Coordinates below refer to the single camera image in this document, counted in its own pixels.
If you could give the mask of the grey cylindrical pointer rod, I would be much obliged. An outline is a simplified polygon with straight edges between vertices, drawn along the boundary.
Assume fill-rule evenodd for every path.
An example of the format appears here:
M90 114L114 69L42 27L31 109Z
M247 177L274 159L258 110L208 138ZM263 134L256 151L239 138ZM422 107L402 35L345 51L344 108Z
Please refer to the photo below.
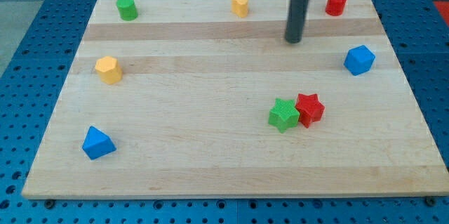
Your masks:
M290 0L284 39L290 44L298 44L306 20L309 0Z

